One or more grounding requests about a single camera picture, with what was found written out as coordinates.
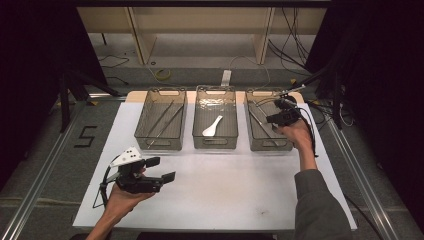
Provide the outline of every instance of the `black stand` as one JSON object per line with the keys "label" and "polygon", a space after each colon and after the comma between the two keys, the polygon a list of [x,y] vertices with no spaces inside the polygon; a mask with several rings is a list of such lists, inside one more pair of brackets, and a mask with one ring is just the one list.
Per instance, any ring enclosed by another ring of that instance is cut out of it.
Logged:
{"label": "black stand", "polygon": [[342,128],[340,117],[341,103],[341,82],[342,78],[347,78],[351,66],[351,58],[358,50],[359,44],[364,37],[364,33],[371,22],[372,14],[378,7],[378,1],[365,1],[361,9],[352,19],[349,27],[345,30],[340,43],[338,44],[332,58],[327,65],[306,78],[302,82],[294,85],[293,88],[308,84],[320,79],[321,82],[316,89],[318,98],[323,98],[332,93],[333,97],[333,120],[339,129]]}
{"label": "black stand", "polygon": [[118,91],[92,79],[84,73],[74,70],[66,71],[62,78],[60,78],[60,102],[62,110],[62,128],[60,132],[64,132],[70,122],[68,89],[71,91],[72,95],[77,101],[87,101],[90,95],[85,89],[84,83],[93,85],[114,97],[125,96],[125,94],[119,93]]}

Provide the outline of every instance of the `floor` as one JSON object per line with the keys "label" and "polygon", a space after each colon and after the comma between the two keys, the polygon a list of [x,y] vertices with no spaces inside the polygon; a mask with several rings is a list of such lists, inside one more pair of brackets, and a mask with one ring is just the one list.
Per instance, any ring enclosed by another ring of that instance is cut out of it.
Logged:
{"label": "floor", "polygon": [[[109,86],[121,92],[157,85],[152,72],[158,69],[169,69],[172,74],[169,80],[161,84],[187,85],[219,83],[225,69],[233,71],[230,84],[236,86],[249,86],[249,84],[257,86],[259,83],[289,86],[291,80],[300,81],[308,74],[298,65],[287,62],[282,64],[280,58],[271,51],[267,52],[264,65],[256,65],[253,61],[255,55],[251,39],[247,35],[160,35],[146,66],[139,64],[130,35],[106,34],[105,37],[107,45],[103,44],[100,34],[90,34],[100,64],[104,66]],[[271,40],[281,47],[286,37],[271,36]],[[310,49],[314,36],[302,36],[301,40],[305,49]],[[301,62],[302,59],[298,57],[295,46],[291,41],[285,51]],[[315,87],[313,84],[302,91],[306,100],[315,100]],[[95,88],[88,87],[88,90],[93,94],[100,93]],[[24,220],[23,229],[19,231],[19,239],[70,239],[77,233],[85,232],[72,227],[73,218],[78,211],[121,101],[97,99],[88,105],[81,106],[80,103],[76,103],[71,106],[73,114],[79,113],[79,115],[73,130],[67,136],[59,133],[60,107],[53,106],[43,130],[37,137],[38,141],[28,152],[28,159],[19,165],[0,193],[1,232],[7,229],[12,218],[16,216],[15,212],[27,198],[34,180],[38,179],[38,173],[46,169],[45,163],[48,162],[55,163],[47,171],[45,181],[40,184],[41,190],[37,195],[37,201]],[[375,221],[378,216],[375,216],[373,207],[369,205],[367,197],[364,197],[345,153],[338,146],[331,121],[327,121],[328,119],[325,119],[318,110],[312,109],[312,112],[342,191],[358,205],[359,210],[364,212],[374,225],[378,225]],[[349,113],[348,106],[344,113]],[[394,238],[390,239],[424,239],[423,233],[391,186],[384,170],[378,167],[378,162],[368,148],[361,129],[355,123],[348,126],[352,121],[350,116],[346,116],[345,120],[342,133],[346,136],[378,203],[387,214],[388,222],[395,233]],[[86,132],[95,136],[95,140],[89,148],[75,148],[75,145],[87,144],[86,140],[79,138],[84,126],[96,126],[87,129]],[[63,140],[63,146],[58,147],[58,139]],[[59,149],[60,155],[52,156],[51,149]],[[358,230],[353,232],[354,239],[378,239],[371,225],[354,204],[350,203],[349,206],[358,223]],[[292,231],[282,232],[277,237],[291,239],[292,234]],[[116,231],[112,239],[135,239],[137,235],[138,232]]]}

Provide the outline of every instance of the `white table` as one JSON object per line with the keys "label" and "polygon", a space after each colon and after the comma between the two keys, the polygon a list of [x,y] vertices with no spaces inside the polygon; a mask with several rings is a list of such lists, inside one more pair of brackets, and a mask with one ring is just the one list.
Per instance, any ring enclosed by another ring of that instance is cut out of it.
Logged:
{"label": "white table", "polygon": [[[299,106],[309,112],[306,104]],[[92,228],[100,218],[103,207],[93,209],[99,183],[108,164],[117,155],[130,146],[138,148],[134,132],[142,108],[143,103],[121,104],[74,227]],[[141,202],[116,227],[162,232],[278,232],[294,229],[297,203],[294,175],[299,171],[297,150],[250,151],[241,102],[237,103],[239,137],[235,150],[195,149],[191,134],[193,118],[194,104],[189,103],[181,151],[142,151],[143,158],[161,157],[161,164],[148,168],[146,176],[159,177],[176,171],[175,181],[164,185],[153,198]],[[355,230],[357,226],[316,127],[315,136],[318,168]],[[112,169],[109,176],[114,172],[116,169]]]}

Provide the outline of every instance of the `gray carpet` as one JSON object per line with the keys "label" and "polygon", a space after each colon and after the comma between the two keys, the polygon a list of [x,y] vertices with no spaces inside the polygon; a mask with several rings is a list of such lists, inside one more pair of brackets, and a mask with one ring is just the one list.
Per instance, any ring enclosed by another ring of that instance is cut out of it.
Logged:
{"label": "gray carpet", "polygon": [[[119,80],[108,79],[110,86],[121,92],[127,93],[133,90],[145,90],[151,86],[161,86],[160,83],[154,81],[147,69],[104,70],[108,77],[119,77],[129,82],[129,85],[124,85]],[[166,83],[178,83],[178,85],[190,86],[191,88],[194,88],[199,82],[218,85],[222,78],[222,69],[171,70],[172,77],[166,80]],[[292,73],[284,70],[270,70],[269,73],[271,77],[270,86],[289,86],[289,80],[295,77]],[[236,85],[238,90],[243,90],[252,86],[261,86],[266,83],[266,79],[265,71],[234,70],[231,84]],[[97,89],[92,87],[88,89],[91,92],[97,92]],[[305,99],[314,99],[313,92],[313,88],[305,91]],[[96,167],[119,105],[120,102],[118,101],[100,101],[95,106],[86,106],[84,108],[67,146],[41,193],[41,198],[43,199],[40,199],[32,211],[19,239],[70,239],[73,235],[84,232],[73,228],[72,221]],[[315,110],[312,112],[317,122],[320,118],[322,119],[320,112]],[[19,206],[20,199],[25,196],[50,149],[53,147],[59,135],[60,117],[60,108],[55,106],[44,124],[43,130],[38,135],[37,142],[28,153],[28,159],[19,165],[8,184],[0,193],[0,231],[3,232],[6,228],[14,211]],[[86,134],[94,136],[95,139],[89,148],[75,148],[75,145],[88,143],[87,139],[78,138],[84,126],[97,127],[86,131]],[[400,239],[424,239],[423,234],[419,231],[384,174],[384,170],[377,167],[360,128],[356,125],[344,127],[343,132],[349,139],[351,147],[377,192],[380,201],[386,211],[388,211]],[[358,204],[372,220],[372,216],[352,178],[352,174],[330,132],[328,124],[321,128],[320,134],[342,191]],[[61,202],[52,202],[52,200],[60,200]],[[354,239],[377,239],[375,232],[359,214],[358,210],[354,209],[351,204],[349,206],[358,222],[358,230],[353,233]],[[114,232],[112,239],[136,239],[137,235],[137,232],[117,231]],[[279,239],[291,239],[292,232],[281,233],[279,237]]]}

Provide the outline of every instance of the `desk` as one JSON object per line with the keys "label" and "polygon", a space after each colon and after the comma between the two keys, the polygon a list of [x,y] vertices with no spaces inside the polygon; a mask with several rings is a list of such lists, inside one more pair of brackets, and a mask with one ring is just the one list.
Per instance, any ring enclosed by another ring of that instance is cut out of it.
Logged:
{"label": "desk", "polygon": [[[143,94],[145,92],[136,94],[138,97],[130,94],[133,99],[130,101],[135,102],[121,104],[74,227],[92,228],[95,225],[103,207],[93,209],[92,206],[107,165],[129,146],[138,147],[133,135],[143,108],[140,102]],[[144,158],[161,157],[161,164],[149,168],[146,176],[176,171],[175,181],[165,185],[153,198],[140,203],[116,227],[162,232],[278,232],[294,229],[297,203],[294,175],[299,171],[297,151],[250,151],[242,92],[237,93],[237,148],[195,149],[191,135],[194,96],[195,92],[188,92],[183,149],[172,153],[141,152]],[[309,111],[306,104],[299,105]],[[351,228],[356,229],[316,128],[315,135],[318,167],[330,191],[345,210]]]}

